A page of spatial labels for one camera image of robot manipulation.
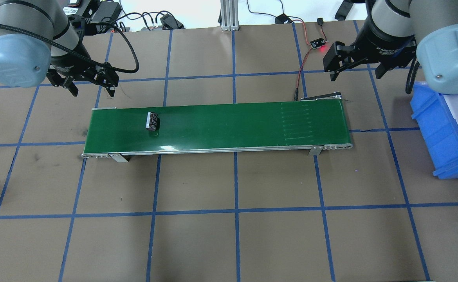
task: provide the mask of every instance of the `light blue joint cover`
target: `light blue joint cover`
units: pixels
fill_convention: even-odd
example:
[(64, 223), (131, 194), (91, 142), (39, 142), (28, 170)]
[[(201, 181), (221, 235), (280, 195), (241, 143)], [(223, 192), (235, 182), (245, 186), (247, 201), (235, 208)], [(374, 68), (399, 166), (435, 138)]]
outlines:
[(458, 24), (424, 37), (417, 46), (417, 58), (434, 91), (458, 94)]
[(43, 82), (52, 55), (42, 41), (25, 34), (0, 36), (0, 83), (33, 87)]

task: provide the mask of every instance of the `green surface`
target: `green surface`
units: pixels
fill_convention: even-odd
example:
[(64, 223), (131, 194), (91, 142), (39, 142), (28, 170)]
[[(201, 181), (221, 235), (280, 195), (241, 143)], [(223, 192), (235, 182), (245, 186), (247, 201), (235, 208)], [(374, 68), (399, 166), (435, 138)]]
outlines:
[[(145, 128), (158, 113), (159, 130)], [(85, 154), (351, 143), (342, 100), (99, 109)]]

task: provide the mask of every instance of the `blue plastic bin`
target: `blue plastic bin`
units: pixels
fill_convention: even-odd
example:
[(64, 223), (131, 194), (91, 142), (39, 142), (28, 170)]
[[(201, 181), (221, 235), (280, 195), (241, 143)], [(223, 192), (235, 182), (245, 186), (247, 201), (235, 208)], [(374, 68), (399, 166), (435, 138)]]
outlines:
[(458, 178), (458, 124), (444, 95), (425, 82), (416, 82), (413, 89), (412, 118), (417, 120), (433, 159), (433, 175), (440, 179)]

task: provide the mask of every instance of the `black and silver battery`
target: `black and silver battery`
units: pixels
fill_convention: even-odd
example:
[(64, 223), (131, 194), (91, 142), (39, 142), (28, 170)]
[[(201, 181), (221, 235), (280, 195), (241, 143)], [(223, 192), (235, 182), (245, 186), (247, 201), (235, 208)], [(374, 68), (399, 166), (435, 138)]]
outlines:
[(159, 117), (157, 113), (152, 111), (147, 113), (147, 122), (145, 124), (145, 128), (148, 131), (156, 131), (159, 129)]

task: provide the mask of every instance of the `black ring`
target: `black ring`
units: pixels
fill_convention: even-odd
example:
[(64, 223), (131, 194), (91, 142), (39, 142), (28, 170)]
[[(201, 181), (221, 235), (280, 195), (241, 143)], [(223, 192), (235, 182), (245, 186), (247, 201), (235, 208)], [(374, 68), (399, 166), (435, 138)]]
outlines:
[(398, 7), (396, 7), (393, 3), (391, 3), (391, 0), (386, 0), (386, 4), (396, 13), (398, 13), (401, 16), (404, 16), (406, 18), (410, 18), (410, 13), (407, 13), (406, 11), (400, 10)]
[(67, 20), (67, 25), (64, 28), (64, 30), (61, 31), (59, 34), (55, 35), (52, 40), (55, 41), (55, 40), (61, 38), (64, 34), (66, 34), (66, 32), (69, 30), (69, 26), (70, 25), (71, 25), (71, 23), (69, 23), (69, 20)]
[(0, 7), (4, 4), (19, 4), (19, 5), (31, 7), (35, 9), (36, 11), (40, 12), (41, 14), (43, 14), (52, 23), (52, 26), (55, 27), (55, 23), (53, 22), (52, 17), (45, 10), (41, 9), (40, 7), (36, 5), (33, 5), (29, 2), (21, 1), (21, 0), (8, 0), (8, 1), (1, 3)]

